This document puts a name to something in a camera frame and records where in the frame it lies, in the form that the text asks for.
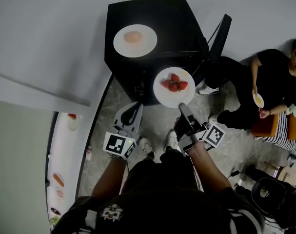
white plate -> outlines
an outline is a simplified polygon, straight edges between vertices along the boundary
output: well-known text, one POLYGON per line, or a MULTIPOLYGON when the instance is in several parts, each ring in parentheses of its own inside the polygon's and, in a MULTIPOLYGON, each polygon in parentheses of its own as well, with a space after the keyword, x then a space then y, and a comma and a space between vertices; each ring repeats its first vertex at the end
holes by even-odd
POLYGON ((253 99, 254 99, 254 102, 255 102, 256 106, 259 107, 259 108, 263 108, 264 105, 265 105, 263 97, 260 94, 257 94, 257 97, 260 98, 261 104, 257 104, 256 96, 255 96, 255 94, 253 94, 253 99))
POLYGON ((156 46, 158 37, 153 29, 142 24, 133 24, 122 28, 113 39, 115 50, 125 57, 142 57, 150 53, 156 46), (138 31, 142 39, 137 43, 130 43, 125 40, 125 34, 131 31, 138 31))
POLYGON ((160 103, 166 107, 177 108, 182 102, 188 104, 195 95, 196 86, 192 76, 181 68, 167 68, 159 72, 153 83, 153 91, 160 103), (180 81, 187 81, 188 86, 180 92, 171 92, 161 85, 164 79, 170 79, 171 74, 179 76, 180 81))

person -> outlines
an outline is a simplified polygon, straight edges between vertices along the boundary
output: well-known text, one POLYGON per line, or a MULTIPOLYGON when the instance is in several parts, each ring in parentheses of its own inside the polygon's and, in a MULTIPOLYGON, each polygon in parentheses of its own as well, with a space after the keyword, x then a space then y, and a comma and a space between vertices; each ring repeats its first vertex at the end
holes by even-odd
POLYGON ((216 68, 208 73, 201 95, 216 94, 227 81, 236 87, 240 102, 238 110, 228 110, 209 118, 209 122, 225 124, 228 128, 251 129, 259 118, 278 115, 296 101, 296 40, 291 58, 276 49, 262 51, 252 60, 251 69, 221 57, 216 68), (260 94, 264 108, 259 112, 253 94, 260 94))
POLYGON ((52 234, 179 232, 262 233, 263 217, 231 188, 203 142, 187 156, 177 150, 171 130, 161 163, 148 139, 140 145, 147 157, 129 172, 120 192, 126 160, 111 158, 91 196, 79 197, 52 234), (203 186, 200 191, 194 168, 203 186))

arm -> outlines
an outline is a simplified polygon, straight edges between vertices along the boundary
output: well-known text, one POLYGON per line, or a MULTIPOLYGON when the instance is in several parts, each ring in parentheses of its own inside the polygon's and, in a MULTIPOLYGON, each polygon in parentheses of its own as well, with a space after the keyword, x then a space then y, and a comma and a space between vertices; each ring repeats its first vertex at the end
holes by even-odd
POLYGON ((287 109, 288 109, 288 107, 285 104, 281 104, 281 105, 278 105, 277 107, 274 107, 274 108, 272 108, 270 110, 263 110, 262 114, 259 113, 259 117, 261 119, 264 119, 269 115, 281 114, 281 113, 285 112, 287 109))
POLYGON ((216 195, 227 187, 231 188, 229 180, 220 172, 206 151, 203 141, 196 142, 188 151, 188 155, 206 193, 216 195))
POLYGON ((126 160, 115 157, 112 158, 99 181, 95 185, 92 197, 111 200, 119 195, 125 167, 126 160))
POLYGON ((255 57, 252 60, 251 63, 251 70, 252 70, 252 94, 257 95, 257 86, 256 86, 256 80, 257 80, 257 73, 258 73, 258 67, 261 66, 260 60, 258 57, 255 57))

small plate with yellow food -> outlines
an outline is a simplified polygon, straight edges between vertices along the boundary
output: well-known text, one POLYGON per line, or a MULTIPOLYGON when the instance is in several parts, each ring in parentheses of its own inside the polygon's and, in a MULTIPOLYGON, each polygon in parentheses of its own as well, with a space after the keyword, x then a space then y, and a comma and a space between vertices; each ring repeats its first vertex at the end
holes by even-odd
POLYGON ((255 104, 257 105, 257 107, 259 108, 263 108, 265 103, 263 100, 263 97, 260 94, 257 94, 257 96, 255 94, 253 94, 253 99, 255 104))

white wall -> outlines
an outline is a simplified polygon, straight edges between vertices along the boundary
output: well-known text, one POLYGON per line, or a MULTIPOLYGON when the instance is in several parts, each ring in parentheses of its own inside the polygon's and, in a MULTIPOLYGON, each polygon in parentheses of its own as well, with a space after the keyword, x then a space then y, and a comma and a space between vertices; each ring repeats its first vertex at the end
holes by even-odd
MULTIPOLYGON (((0 75, 90 106, 110 75, 105 20, 118 1, 0 0, 0 75)), ((187 1, 207 38, 224 13, 233 18, 224 54, 236 60, 296 38, 296 0, 187 1)))
POLYGON ((49 233, 45 163, 52 116, 0 102, 0 234, 49 233))

